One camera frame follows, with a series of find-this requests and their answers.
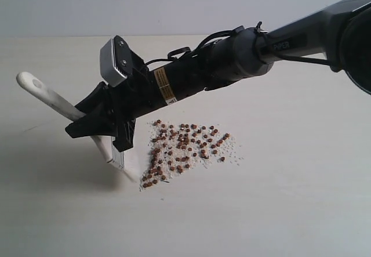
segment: white brush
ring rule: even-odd
[[[57,111],[62,116],[66,117],[71,121],[77,121],[78,119],[85,116],[85,114],[79,111],[71,103],[66,101],[63,97],[57,94],[52,89],[48,88],[43,82],[34,77],[31,73],[19,73],[16,77],[17,83],[25,89],[28,93],[44,102],[46,105]],[[123,172],[132,182],[137,181],[137,175],[135,171],[132,171],[132,167],[124,165],[123,152],[120,153],[112,144],[114,140],[111,136],[91,136],[95,144],[97,145],[100,153],[104,160],[112,166]]]

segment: brush handle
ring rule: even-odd
[[[50,89],[31,73],[19,73],[17,74],[16,80],[24,90],[72,122],[85,116],[83,112],[79,111],[75,106],[66,101],[66,99]],[[111,148],[110,136],[91,136],[91,138],[103,155],[104,160],[106,162],[111,162],[112,152],[108,149]]]

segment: yellow warning label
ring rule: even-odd
[[[172,104],[177,102],[175,95],[173,93],[172,87],[169,84],[168,77],[165,73],[165,68],[160,67],[154,70],[155,78],[157,81],[158,88],[162,94],[163,99],[166,101],[167,104]]]

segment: table surface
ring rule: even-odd
[[[202,38],[127,41],[150,60]],[[370,256],[371,98],[343,72],[280,62],[139,118],[126,156],[141,169],[157,118],[220,124],[244,158],[140,192],[15,81],[31,72],[77,103],[107,40],[0,40],[1,256]]]

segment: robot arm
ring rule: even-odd
[[[133,147],[136,118],[200,91],[211,91],[239,80],[264,75],[275,61],[324,64],[345,70],[352,81],[371,94],[371,0],[343,0],[272,32],[238,27],[217,32],[194,50],[172,51],[148,63],[119,36],[100,51],[105,82],[76,108],[86,115],[69,124],[72,137],[115,137],[119,151]],[[324,53],[326,60],[303,56]],[[153,71],[155,61],[170,63]]]

